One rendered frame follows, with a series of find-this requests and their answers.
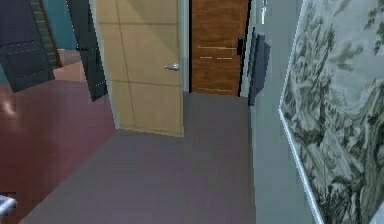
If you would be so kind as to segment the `brown wooden room door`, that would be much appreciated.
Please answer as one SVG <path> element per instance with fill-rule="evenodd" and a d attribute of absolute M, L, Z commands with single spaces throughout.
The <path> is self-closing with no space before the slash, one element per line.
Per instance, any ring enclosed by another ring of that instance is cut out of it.
<path fill-rule="evenodd" d="M 250 0 L 191 0 L 191 80 L 197 93 L 238 96 Z"/>

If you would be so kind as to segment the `white grey object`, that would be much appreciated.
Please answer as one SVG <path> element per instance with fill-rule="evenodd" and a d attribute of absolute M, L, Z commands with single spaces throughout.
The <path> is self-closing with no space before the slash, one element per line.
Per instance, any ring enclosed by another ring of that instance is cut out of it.
<path fill-rule="evenodd" d="M 17 201 L 11 197 L 0 195 L 0 217 L 8 214 L 17 205 Z"/>

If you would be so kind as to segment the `dark grey room door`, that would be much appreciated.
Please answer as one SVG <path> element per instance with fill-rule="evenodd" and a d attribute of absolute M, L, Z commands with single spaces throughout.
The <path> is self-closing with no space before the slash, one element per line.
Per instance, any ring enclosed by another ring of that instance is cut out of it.
<path fill-rule="evenodd" d="M 89 93 L 96 101 L 108 93 L 89 0 L 66 0 Z"/>

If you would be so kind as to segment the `black panelled room door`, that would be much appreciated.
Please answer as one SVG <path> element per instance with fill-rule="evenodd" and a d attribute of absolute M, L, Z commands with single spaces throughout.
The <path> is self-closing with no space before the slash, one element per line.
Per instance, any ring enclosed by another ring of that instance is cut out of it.
<path fill-rule="evenodd" d="M 13 92 L 55 79 L 30 0 L 0 0 L 0 64 Z"/>

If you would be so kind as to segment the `grey landscape wall picture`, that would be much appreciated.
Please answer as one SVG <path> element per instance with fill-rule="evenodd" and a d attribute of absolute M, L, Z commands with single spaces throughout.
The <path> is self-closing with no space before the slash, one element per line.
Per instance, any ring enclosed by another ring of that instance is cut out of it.
<path fill-rule="evenodd" d="M 279 113 L 317 224 L 384 204 L 384 0 L 303 0 Z"/>

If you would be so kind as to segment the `dark framed wall picture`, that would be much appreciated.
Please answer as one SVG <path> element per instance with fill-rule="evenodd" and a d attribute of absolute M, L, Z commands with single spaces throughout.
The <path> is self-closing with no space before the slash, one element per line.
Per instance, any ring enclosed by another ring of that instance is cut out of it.
<path fill-rule="evenodd" d="M 265 42 L 265 36 L 253 30 L 248 62 L 248 75 L 250 78 L 249 106 L 255 105 L 257 94 L 264 88 L 269 54 L 270 46 Z"/>

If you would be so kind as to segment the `light wooden room door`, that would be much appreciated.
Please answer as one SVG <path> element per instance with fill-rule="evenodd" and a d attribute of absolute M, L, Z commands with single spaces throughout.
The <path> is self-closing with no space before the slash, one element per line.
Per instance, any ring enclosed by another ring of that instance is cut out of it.
<path fill-rule="evenodd" d="M 118 129 L 181 137 L 181 0 L 94 0 Z M 179 71 L 164 69 L 178 63 Z"/>

